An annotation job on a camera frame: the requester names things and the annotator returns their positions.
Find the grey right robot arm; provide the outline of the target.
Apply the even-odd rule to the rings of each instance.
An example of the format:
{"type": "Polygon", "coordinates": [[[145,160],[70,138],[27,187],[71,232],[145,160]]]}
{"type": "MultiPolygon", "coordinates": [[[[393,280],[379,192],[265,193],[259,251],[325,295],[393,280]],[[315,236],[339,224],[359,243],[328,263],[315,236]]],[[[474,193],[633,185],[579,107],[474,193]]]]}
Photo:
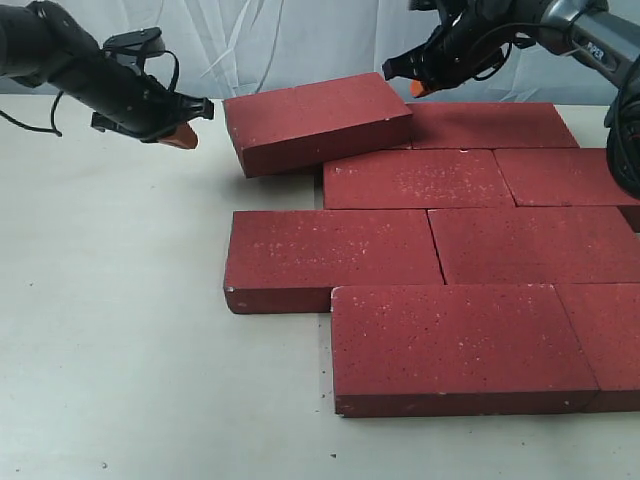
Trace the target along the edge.
{"type": "Polygon", "coordinates": [[[425,43],[382,65],[385,79],[413,82],[420,98],[497,73],[512,48],[535,44],[599,72],[618,93],[604,120],[606,160],[616,184],[639,196],[639,27],[613,15],[605,1],[412,1],[435,10],[425,43]]]}

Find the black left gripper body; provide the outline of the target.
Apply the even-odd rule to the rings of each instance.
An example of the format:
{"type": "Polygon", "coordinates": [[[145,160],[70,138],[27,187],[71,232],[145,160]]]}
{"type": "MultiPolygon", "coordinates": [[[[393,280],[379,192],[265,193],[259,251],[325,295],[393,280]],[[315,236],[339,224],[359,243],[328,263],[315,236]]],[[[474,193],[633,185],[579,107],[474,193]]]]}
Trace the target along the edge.
{"type": "Polygon", "coordinates": [[[54,2],[32,2],[29,10],[51,39],[52,51],[35,78],[93,110],[91,126],[143,143],[157,143],[176,127],[196,118],[214,118],[214,105],[176,91],[180,64],[167,87],[136,65],[123,65],[106,54],[103,44],[54,2]]]}

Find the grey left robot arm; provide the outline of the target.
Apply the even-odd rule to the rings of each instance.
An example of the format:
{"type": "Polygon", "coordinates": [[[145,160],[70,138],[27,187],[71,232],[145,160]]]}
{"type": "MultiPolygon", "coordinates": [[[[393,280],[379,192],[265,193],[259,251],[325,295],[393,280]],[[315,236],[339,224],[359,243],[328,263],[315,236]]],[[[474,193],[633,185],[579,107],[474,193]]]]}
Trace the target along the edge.
{"type": "Polygon", "coordinates": [[[167,86],[146,73],[146,61],[167,52],[158,27],[99,44],[55,2],[1,8],[2,76],[28,88],[56,87],[92,109],[99,132],[193,149],[198,137],[189,123],[213,119],[214,104],[177,92],[178,68],[167,86]]]}

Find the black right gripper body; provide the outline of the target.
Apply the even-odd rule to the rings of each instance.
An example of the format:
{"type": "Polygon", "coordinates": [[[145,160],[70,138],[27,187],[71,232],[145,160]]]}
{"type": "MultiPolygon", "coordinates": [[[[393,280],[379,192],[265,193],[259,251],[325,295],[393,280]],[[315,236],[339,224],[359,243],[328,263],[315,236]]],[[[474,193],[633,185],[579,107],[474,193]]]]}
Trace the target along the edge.
{"type": "Polygon", "coordinates": [[[425,43],[387,59],[383,76],[419,80],[433,91],[484,80],[484,71],[506,61],[503,45],[516,43],[519,34],[536,35],[539,7],[537,1],[410,1],[411,11],[436,11],[440,24],[425,43]]]}

